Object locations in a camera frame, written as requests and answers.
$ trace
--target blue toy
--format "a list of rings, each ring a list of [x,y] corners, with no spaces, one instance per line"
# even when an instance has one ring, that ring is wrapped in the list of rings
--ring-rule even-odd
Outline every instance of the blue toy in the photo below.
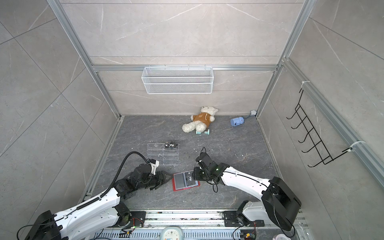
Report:
[[[243,117],[238,117],[238,118],[232,118],[231,119],[231,125],[234,127],[234,126],[237,126],[237,125],[240,125],[240,124],[243,124],[244,123],[244,118]]]

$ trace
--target brown shirt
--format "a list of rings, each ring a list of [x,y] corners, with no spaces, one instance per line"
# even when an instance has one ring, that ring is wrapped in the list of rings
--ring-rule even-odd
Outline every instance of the brown shirt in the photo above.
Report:
[[[206,124],[207,128],[209,127],[209,124],[211,123],[210,121],[211,115],[208,113],[200,113],[199,115],[194,115],[193,116],[193,121],[201,121]]]

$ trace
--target red wire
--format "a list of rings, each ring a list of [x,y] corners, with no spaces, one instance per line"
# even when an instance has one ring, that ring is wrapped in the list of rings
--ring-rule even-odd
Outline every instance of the red wire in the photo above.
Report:
[[[135,220],[135,219],[139,220],[143,224],[143,226],[144,226],[144,222],[142,220],[134,217],[133,220]]]
[[[256,223],[255,223],[255,222],[253,222],[253,224],[255,225],[255,228],[256,228]],[[252,232],[252,234],[254,234],[254,233],[255,233],[255,231],[253,231],[253,232]]]

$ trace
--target white zip tie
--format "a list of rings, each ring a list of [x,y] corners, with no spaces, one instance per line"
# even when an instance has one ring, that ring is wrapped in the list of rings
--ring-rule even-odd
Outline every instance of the white zip tie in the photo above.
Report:
[[[357,142],[354,142],[354,143],[352,143],[352,144],[349,146],[349,149],[347,150],[347,152],[351,152],[351,151],[352,151],[352,147],[353,147],[355,144],[359,143],[359,142],[366,143],[365,141],[357,141]]]
[[[301,82],[301,88],[303,88],[303,84],[304,84],[304,83],[307,83],[307,82],[310,82],[310,81],[302,81],[302,82]]]

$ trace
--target black wire rack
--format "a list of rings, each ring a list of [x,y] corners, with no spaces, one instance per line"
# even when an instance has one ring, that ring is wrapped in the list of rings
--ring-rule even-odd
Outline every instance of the black wire rack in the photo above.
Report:
[[[328,164],[328,163],[334,161],[334,160],[337,159],[338,157],[341,157],[342,155],[348,153],[348,152],[349,152],[348,150],[351,150],[351,149],[352,149],[351,147],[349,147],[349,148],[347,148],[347,149],[341,151],[342,153],[341,153],[339,156],[337,156],[337,157],[332,157],[332,156],[331,156],[331,154],[329,153],[329,151],[328,151],[327,147],[325,146],[323,140],[321,139],[320,135],[318,134],[316,128],[314,127],[314,125],[312,124],[312,122],[311,122],[311,120],[309,119],[308,115],[306,114],[306,112],[304,111],[304,109],[303,109],[303,108],[301,107],[301,105],[300,105],[300,100],[301,100],[301,97],[303,96],[303,89],[300,89],[299,93],[301,93],[301,95],[300,95],[300,98],[299,98],[299,102],[297,103],[297,105],[296,105],[296,107],[295,107],[295,113],[294,113],[290,118],[287,118],[287,119],[292,119],[295,115],[297,115],[297,116],[300,118],[301,122],[299,123],[299,125],[297,125],[297,127],[291,127],[291,128],[292,128],[292,129],[296,129],[296,128],[298,128],[301,124],[303,124],[305,130],[307,131],[307,134],[305,135],[305,138],[304,138],[304,140],[303,140],[302,142],[301,142],[301,141],[298,141],[298,142],[299,142],[299,143],[303,143],[303,142],[305,142],[305,140],[306,140],[307,137],[309,136],[310,139],[311,139],[311,141],[312,141],[312,143],[313,143],[313,147],[311,147],[308,151],[305,151],[305,152],[302,151],[302,152],[303,152],[303,153],[306,153],[306,152],[311,151],[313,148],[315,148],[316,151],[317,151],[317,153],[319,154],[319,156],[320,156],[320,158],[321,158],[321,161],[320,161],[320,162],[318,162],[318,163],[315,164],[314,166],[309,166],[309,165],[308,165],[308,167],[316,167],[316,166],[319,165],[320,163],[323,163],[324,165],[326,165],[326,164]],[[305,115],[304,118],[302,118],[302,117],[299,115],[299,113],[298,113],[298,110],[299,110],[299,109],[301,109],[301,110],[303,111],[303,113],[304,113],[304,115]],[[309,123],[311,124],[311,127],[307,127],[307,126],[305,126],[305,124],[304,124],[304,120],[305,120],[305,119],[308,119]],[[312,138],[311,135],[310,135],[310,132],[312,132],[312,131],[314,131],[314,132],[317,134],[318,138],[320,139],[319,142],[315,143],[315,142],[313,141],[313,138]],[[327,154],[328,154],[325,158],[323,158],[323,157],[321,156],[321,154],[320,154],[320,152],[319,152],[319,149],[318,149],[318,147],[321,146],[321,144],[324,146],[324,148],[325,148],[325,150],[327,151]]]

